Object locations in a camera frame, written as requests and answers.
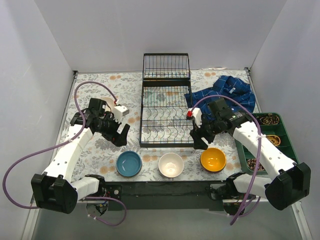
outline small round container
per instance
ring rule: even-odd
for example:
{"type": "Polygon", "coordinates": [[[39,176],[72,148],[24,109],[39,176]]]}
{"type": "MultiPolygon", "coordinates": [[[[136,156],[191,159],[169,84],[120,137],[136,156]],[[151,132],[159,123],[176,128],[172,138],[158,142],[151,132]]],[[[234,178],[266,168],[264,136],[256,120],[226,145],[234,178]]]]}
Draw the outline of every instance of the small round container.
{"type": "Polygon", "coordinates": [[[222,171],[226,164],[227,158],[223,151],[218,148],[208,148],[200,157],[201,166],[210,173],[222,171]]]}
{"type": "Polygon", "coordinates": [[[106,101],[106,103],[108,104],[107,106],[105,106],[105,111],[112,112],[115,107],[115,100],[110,97],[103,97],[102,100],[106,101]]]}
{"type": "Polygon", "coordinates": [[[134,151],[125,151],[121,153],[116,160],[116,170],[124,177],[133,177],[137,175],[142,167],[140,156],[134,151]]]}
{"type": "Polygon", "coordinates": [[[182,158],[175,153],[166,153],[158,163],[160,173],[167,178],[175,178],[184,170],[185,164],[182,158]]]}

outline yellow bowl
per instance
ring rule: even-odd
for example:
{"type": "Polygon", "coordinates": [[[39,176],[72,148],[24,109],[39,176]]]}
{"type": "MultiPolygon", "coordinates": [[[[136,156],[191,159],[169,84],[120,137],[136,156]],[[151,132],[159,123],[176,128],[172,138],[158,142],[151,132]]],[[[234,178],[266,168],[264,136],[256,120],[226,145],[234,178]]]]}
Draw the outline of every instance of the yellow bowl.
{"type": "Polygon", "coordinates": [[[225,168],[227,158],[223,151],[211,147],[201,154],[200,163],[205,170],[216,173],[225,168]]]}

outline green tray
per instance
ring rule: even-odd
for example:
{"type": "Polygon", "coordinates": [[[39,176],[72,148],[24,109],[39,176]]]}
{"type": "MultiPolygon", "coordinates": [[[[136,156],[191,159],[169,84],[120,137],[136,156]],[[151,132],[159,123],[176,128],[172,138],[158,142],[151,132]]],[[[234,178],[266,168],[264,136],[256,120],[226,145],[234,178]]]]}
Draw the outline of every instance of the green tray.
{"type": "MultiPolygon", "coordinates": [[[[299,163],[293,145],[290,141],[289,135],[287,133],[286,127],[281,116],[278,113],[270,112],[271,114],[277,115],[279,117],[279,124],[277,125],[260,125],[262,134],[265,135],[277,135],[281,139],[281,143],[276,148],[279,149],[284,155],[288,158],[292,159],[296,163],[299,163]]],[[[259,117],[261,115],[268,114],[268,112],[264,113],[253,113],[253,116],[259,117]]],[[[252,175],[254,171],[252,171],[248,165],[248,159],[254,159],[255,157],[249,152],[249,150],[243,146],[239,141],[235,141],[236,149],[239,154],[239,160],[241,164],[241,169],[245,173],[252,175]]],[[[257,175],[266,175],[267,171],[258,171],[257,175]]]]}

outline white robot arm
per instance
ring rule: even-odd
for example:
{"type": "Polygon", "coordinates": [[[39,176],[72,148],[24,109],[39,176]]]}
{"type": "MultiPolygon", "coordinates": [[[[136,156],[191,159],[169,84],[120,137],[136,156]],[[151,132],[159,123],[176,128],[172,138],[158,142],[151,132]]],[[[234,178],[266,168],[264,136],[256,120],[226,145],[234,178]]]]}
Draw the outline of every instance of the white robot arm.
{"type": "Polygon", "coordinates": [[[122,118],[129,113],[125,106],[117,105],[112,112],[105,111],[106,102],[91,98],[88,108],[84,109],[86,124],[82,133],[74,140],[82,128],[83,120],[77,112],[71,120],[66,141],[69,144],[59,149],[50,165],[42,174],[35,174],[31,180],[34,199],[39,208],[71,213],[77,201],[92,194],[103,196],[105,191],[101,184],[104,178],[99,175],[86,175],[84,178],[72,182],[71,178],[76,163],[94,133],[102,136],[117,147],[127,145],[127,134],[130,126],[126,124],[121,133],[118,128],[122,118]]]}
{"type": "MultiPolygon", "coordinates": [[[[261,138],[260,163],[269,178],[256,177],[250,194],[267,198],[278,210],[285,209],[309,194],[311,170],[307,164],[297,164],[285,156],[266,137],[258,134],[257,126],[248,114],[233,112],[223,98],[208,104],[208,107],[215,120],[203,117],[199,108],[187,114],[187,118],[194,120],[190,135],[195,149],[208,148],[202,138],[212,143],[216,134],[228,132],[257,157],[258,139],[261,138]]],[[[235,173],[227,178],[226,185],[220,189],[221,194],[237,196],[246,193],[251,179],[252,176],[244,172],[235,173]]]]}

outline gray wall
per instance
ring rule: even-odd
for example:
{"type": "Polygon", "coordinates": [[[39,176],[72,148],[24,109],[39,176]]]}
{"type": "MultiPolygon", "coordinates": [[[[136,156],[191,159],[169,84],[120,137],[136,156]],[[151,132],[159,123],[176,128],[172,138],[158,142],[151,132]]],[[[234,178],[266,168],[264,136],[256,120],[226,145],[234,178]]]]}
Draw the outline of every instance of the gray wall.
{"type": "MultiPolygon", "coordinates": [[[[52,146],[72,83],[72,71],[33,0],[0,0],[0,179],[19,158],[52,146]]],[[[31,178],[52,152],[13,169],[7,187],[21,204],[32,196],[31,178]]],[[[0,239],[20,239],[28,210],[0,191],[0,239]]]]}
{"type": "Polygon", "coordinates": [[[192,69],[250,67],[286,0],[35,0],[78,71],[141,70],[187,52],[192,69]]]}
{"type": "Polygon", "coordinates": [[[252,67],[264,112],[278,112],[298,158],[311,167],[310,195],[302,201],[313,239],[319,230],[320,1],[288,0],[252,67]]]}

